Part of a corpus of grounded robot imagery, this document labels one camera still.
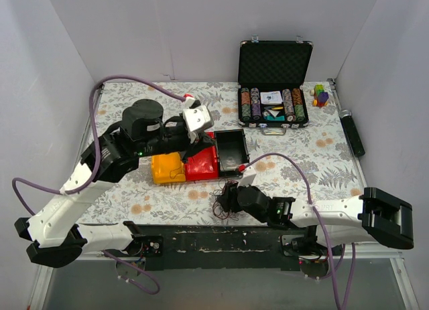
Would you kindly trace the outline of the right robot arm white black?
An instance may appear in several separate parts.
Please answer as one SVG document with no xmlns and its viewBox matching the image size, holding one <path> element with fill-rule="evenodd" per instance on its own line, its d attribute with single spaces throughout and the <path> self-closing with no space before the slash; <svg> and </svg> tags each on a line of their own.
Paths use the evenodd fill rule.
<svg viewBox="0 0 429 310">
<path fill-rule="evenodd" d="M 313 204 L 291 197 L 269 197 L 255 186 L 225 186 L 217 202 L 226 213 L 245 212 L 272 228 L 316 226 L 303 238 L 304 249 L 320 254 L 327 246 L 378 242 L 388 248 L 414 247 L 413 207 L 376 187 L 363 194 Z"/>
</svg>

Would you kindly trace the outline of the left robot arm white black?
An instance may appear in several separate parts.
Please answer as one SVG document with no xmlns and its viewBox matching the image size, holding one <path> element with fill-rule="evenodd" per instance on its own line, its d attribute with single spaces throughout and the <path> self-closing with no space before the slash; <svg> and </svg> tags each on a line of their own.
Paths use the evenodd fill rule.
<svg viewBox="0 0 429 310">
<path fill-rule="evenodd" d="M 139 167 L 139 160 L 179 153 L 186 161 L 209 148 L 206 130 L 214 123 L 205 105 L 190 100 L 178 116 L 162 120 L 163 106 L 150 99 L 134 102 L 83 152 L 72 175 L 38 213 L 15 222 L 18 235 L 30 242 L 26 252 L 34 264 L 60 268 L 81 254 L 118 250 L 136 256 L 144 234 L 132 221 L 107 225 L 78 224 L 78 219 L 106 191 Z"/>
</svg>

